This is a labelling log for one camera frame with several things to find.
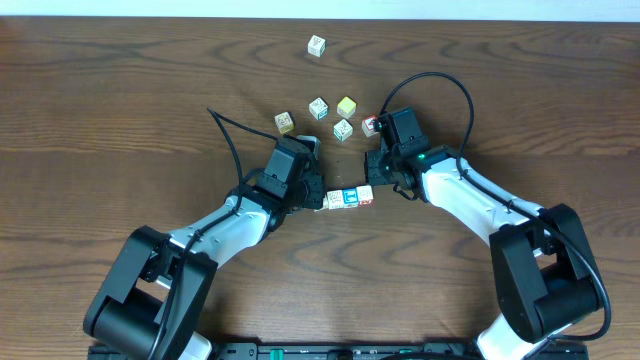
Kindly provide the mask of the cream block with red drawing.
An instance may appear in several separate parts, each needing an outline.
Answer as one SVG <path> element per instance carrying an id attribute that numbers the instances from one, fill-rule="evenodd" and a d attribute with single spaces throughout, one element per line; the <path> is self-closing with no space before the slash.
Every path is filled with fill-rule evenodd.
<path id="1" fill-rule="evenodd" d="M 328 191 L 326 194 L 328 208 L 330 210 L 341 209 L 344 207 L 344 197 L 342 190 Z"/>

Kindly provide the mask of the white block red side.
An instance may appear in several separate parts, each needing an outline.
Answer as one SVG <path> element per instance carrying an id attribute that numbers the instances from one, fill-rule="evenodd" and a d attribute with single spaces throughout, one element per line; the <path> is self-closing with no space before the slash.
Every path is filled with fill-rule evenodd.
<path id="1" fill-rule="evenodd" d="M 343 207 L 354 208 L 359 206 L 358 191 L 356 188 L 343 189 Z"/>

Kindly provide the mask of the white block blue side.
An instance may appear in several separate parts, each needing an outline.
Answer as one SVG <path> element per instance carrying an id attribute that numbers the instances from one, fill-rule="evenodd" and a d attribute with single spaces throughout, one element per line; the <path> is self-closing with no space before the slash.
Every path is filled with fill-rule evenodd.
<path id="1" fill-rule="evenodd" d="M 324 198 L 322 199 L 322 206 L 319 209 L 314 209 L 314 211 L 318 212 L 318 211 L 326 210 L 328 208 L 329 208 L 328 198 L 327 196 L 324 196 Z"/>

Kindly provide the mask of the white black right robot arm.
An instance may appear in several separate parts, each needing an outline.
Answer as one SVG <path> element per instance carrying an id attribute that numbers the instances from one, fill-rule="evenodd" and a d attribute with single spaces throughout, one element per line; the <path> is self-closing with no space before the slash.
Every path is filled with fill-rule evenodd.
<path id="1" fill-rule="evenodd" d="M 586 342 L 565 329 L 611 304 L 577 213 L 565 204 L 544 208 L 478 174 L 446 146 L 415 141 L 365 155 L 372 186 L 412 191 L 467 226 L 490 248 L 500 314 L 476 340 L 484 359 L 527 359 L 553 341 Z"/>

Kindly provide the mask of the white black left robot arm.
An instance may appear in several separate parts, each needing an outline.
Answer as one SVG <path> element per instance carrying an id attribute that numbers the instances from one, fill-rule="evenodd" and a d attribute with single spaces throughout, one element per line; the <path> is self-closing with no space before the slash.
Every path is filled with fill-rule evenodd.
<path id="1" fill-rule="evenodd" d="M 296 209 L 319 209 L 317 170 L 280 181 L 261 172 L 203 219 L 168 233 L 133 231 L 83 321 L 84 332 L 129 359 L 177 359 L 186 350 L 216 271 L 275 231 Z"/>

